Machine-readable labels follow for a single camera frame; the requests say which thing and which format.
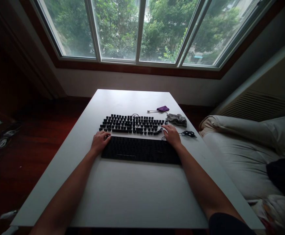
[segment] window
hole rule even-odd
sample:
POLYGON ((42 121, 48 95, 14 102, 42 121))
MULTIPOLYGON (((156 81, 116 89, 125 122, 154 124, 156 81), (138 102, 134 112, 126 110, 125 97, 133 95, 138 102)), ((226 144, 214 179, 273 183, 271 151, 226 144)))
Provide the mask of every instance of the window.
POLYGON ((275 0, 31 2, 59 61, 220 71, 275 0))

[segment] black sleeve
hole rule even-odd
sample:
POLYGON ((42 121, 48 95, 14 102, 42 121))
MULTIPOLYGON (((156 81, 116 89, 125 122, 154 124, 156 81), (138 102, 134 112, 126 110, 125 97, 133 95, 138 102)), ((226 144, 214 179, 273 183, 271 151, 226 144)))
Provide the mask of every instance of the black sleeve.
POLYGON ((224 213, 215 213, 209 220, 210 235, 256 235, 239 219, 224 213))

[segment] person's left hand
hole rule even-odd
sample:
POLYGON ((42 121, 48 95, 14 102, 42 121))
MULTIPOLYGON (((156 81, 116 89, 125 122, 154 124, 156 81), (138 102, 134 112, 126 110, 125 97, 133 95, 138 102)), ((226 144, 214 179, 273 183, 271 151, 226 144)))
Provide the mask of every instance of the person's left hand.
POLYGON ((111 139, 111 134, 105 131, 100 131, 97 132, 93 136, 90 152, 95 154, 96 156, 101 153, 101 151, 105 148, 105 146, 108 144, 108 142, 111 139))

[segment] white table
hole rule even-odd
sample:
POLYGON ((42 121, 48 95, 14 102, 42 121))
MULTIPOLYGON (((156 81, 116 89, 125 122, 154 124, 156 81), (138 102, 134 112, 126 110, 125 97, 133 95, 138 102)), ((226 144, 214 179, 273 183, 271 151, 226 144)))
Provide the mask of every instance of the white table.
MULTIPOLYGON (((77 123, 12 221, 14 226, 33 226, 57 190, 90 149, 93 135, 111 114, 151 116, 166 105, 169 113, 185 116, 169 92, 97 90, 77 123)), ((183 145, 225 193, 252 229, 264 226, 214 158, 193 125, 195 138, 181 137, 183 145)), ((112 133, 114 136, 158 139, 157 136, 112 133)), ((73 227, 208 228, 183 169, 177 165, 124 162, 98 157, 71 223, 73 227)))

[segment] keyboard without keycaps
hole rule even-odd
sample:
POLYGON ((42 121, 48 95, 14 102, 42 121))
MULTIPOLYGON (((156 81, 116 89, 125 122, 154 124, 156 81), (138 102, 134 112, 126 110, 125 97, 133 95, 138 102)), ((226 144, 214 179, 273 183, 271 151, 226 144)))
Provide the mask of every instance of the keyboard without keycaps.
POLYGON ((101 157, 181 165, 175 149, 164 140, 112 136, 101 157))

